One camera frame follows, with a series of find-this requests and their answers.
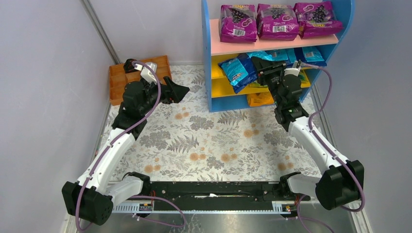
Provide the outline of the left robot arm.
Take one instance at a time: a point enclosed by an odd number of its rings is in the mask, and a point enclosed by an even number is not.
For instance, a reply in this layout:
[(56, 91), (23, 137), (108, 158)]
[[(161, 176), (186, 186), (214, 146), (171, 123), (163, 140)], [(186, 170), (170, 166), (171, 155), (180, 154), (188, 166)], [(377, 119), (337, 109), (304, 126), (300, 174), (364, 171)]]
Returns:
[(168, 76), (164, 77), (164, 83), (141, 79), (126, 84), (123, 101), (103, 149), (76, 182), (66, 182), (62, 188), (67, 212), (76, 217), (77, 227), (81, 226), (80, 220), (101, 226), (114, 207), (132, 196), (150, 195), (150, 178), (138, 172), (128, 172), (115, 185), (108, 183), (156, 106), (179, 103), (189, 91), (189, 87), (174, 83)]

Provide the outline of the large blue candy bag front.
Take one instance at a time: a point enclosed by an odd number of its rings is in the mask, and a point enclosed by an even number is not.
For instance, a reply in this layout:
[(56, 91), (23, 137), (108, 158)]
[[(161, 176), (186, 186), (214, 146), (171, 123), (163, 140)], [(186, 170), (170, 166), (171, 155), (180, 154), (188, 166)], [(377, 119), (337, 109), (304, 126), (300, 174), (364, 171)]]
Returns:
[(327, 66), (325, 59), (315, 46), (294, 48), (293, 51), (297, 60), (314, 66)]

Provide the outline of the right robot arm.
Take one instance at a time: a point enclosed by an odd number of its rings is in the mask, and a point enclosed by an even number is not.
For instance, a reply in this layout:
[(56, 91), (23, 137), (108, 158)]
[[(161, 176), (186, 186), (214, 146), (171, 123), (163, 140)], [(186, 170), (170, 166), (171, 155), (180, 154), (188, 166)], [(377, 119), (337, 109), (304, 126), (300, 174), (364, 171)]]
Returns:
[(282, 181), (285, 189), (293, 194), (315, 197), (327, 210), (337, 207), (351, 212), (363, 210), (364, 166), (358, 160), (349, 160), (317, 130), (313, 118), (324, 106), (309, 115), (299, 100), (303, 92), (299, 77), (302, 67), (322, 70), (329, 78), (330, 73), (323, 67), (301, 61), (295, 61), (292, 67), (258, 57), (252, 57), (251, 61), (258, 82), (267, 86), (271, 93), (278, 124), (297, 139), (322, 174), (320, 178), (301, 173), (286, 175)]

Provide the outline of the green candy bag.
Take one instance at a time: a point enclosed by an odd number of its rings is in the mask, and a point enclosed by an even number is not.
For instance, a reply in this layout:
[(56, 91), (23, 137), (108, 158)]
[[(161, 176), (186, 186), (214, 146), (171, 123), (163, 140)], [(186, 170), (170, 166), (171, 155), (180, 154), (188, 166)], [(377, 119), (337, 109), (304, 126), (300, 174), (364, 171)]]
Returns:
[(300, 81), (301, 81), (301, 88), (309, 88), (311, 86), (310, 80), (305, 70), (301, 70), (299, 72), (298, 77), (300, 78)]

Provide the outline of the orange mango candy bag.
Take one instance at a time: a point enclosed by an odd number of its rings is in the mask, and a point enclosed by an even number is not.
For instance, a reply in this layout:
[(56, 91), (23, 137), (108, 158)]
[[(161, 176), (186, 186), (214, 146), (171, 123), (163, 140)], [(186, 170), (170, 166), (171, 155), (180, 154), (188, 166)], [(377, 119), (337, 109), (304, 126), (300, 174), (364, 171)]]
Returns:
[(270, 92), (252, 93), (246, 95), (247, 103), (250, 107), (272, 105), (275, 103)]

